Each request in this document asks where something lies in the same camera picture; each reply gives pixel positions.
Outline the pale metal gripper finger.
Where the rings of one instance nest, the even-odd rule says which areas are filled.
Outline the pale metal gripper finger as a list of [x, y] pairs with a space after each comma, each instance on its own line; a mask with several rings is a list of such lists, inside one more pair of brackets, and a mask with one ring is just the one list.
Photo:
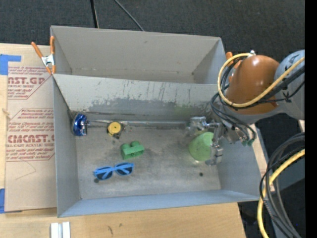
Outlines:
[[205, 161], [207, 166], [217, 165], [222, 160], [223, 148], [219, 141], [222, 138], [222, 127], [217, 127], [213, 133], [213, 139], [211, 143], [211, 153], [209, 159]]
[[190, 136], [200, 135], [205, 132], [219, 134], [221, 132], [221, 124], [214, 119], [207, 120], [206, 117], [192, 117], [186, 129]]

